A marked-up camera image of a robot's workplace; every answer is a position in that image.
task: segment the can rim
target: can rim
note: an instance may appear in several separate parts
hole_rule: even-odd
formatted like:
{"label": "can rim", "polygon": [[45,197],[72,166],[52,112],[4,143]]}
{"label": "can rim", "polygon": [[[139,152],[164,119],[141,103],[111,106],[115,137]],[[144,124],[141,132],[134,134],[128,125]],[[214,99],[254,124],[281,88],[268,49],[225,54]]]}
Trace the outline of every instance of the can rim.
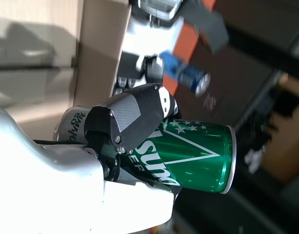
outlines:
{"label": "can rim", "polygon": [[229,130],[231,131],[231,134],[232,134],[232,145],[233,145],[232,165],[231,165],[231,171],[229,173],[227,185],[226,185],[224,191],[221,192],[221,194],[226,194],[229,191],[229,189],[231,188],[232,182],[234,179],[235,168],[236,168],[236,154],[237,154],[236,134],[235,134],[234,129],[231,126],[227,126],[227,127],[229,128]]}

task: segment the beer can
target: beer can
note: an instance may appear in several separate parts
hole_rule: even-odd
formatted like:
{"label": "beer can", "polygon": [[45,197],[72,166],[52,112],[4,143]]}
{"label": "beer can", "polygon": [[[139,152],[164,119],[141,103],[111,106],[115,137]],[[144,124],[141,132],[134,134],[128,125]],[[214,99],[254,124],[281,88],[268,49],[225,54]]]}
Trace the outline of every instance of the beer can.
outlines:
{"label": "beer can", "polygon": [[180,60],[169,52],[159,55],[164,61],[164,72],[176,82],[201,97],[210,85],[210,74]]}
{"label": "beer can", "polygon": [[225,194],[236,165],[232,127],[168,118],[121,166],[167,185]]}

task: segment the white star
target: white star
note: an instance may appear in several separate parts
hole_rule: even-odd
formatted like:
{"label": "white star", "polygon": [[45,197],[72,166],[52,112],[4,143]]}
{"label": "white star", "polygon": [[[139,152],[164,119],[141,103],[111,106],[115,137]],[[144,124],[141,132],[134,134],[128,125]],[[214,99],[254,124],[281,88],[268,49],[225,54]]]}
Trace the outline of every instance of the white star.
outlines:
{"label": "white star", "polygon": [[172,123],[172,125],[173,125],[173,126],[174,126],[174,125],[179,126],[179,122],[176,122],[176,121],[174,120],[173,123]]}
{"label": "white star", "polygon": [[190,127],[190,130],[191,130],[191,131],[197,131],[196,128],[197,128],[197,127],[191,126],[191,127]]}
{"label": "white star", "polygon": [[184,132],[184,129],[185,129],[185,128],[182,128],[182,127],[180,127],[180,126],[179,126],[179,128],[176,128],[176,130],[178,131],[178,134],[179,134],[179,133],[185,133],[185,132]]}

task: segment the metal screw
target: metal screw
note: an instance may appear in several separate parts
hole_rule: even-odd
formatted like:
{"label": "metal screw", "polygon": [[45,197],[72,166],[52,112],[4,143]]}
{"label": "metal screw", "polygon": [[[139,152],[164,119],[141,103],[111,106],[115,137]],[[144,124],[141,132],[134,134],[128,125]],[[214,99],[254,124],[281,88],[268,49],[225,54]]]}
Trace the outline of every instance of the metal screw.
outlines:
{"label": "metal screw", "polygon": [[116,136],[116,139],[115,139],[116,143],[119,144],[120,141],[121,141],[121,137],[120,136]]}
{"label": "metal screw", "polygon": [[121,146],[121,147],[120,147],[120,152],[121,152],[122,154],[124,154],[125,151],[126,151],[125,147],[124,147],[124,146]]}
{"label": "metal screw", "polygon": [[110,172],[110,169],[108,167],[106,167],[104,169],[104,178],[108,177],[109,176],[109,172]]}

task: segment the gray metal part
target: gray metal part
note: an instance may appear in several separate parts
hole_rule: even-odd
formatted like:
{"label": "gray metal part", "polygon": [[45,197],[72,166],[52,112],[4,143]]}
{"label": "gray metal part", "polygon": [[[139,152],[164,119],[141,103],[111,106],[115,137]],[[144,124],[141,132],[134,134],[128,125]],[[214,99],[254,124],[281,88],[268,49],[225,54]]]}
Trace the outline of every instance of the gray metal part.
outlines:
{"label": "gray metal part", "polygon": [[217,52],[228,43],[228,33],[222,16],[217,12],[210,12],[200,3],[190,0],[182,6],[179,14],[185,21],[194,25],[196,33],[203,34],[207,39],[207,46],[212,53]]}
{"label": "gray metal part", "polygon": [[120,132],[140,117],[138,102],[132,94],[122,93],[116,95],[111,98],[111,102],[99,106],[105,106],[113,111]]}

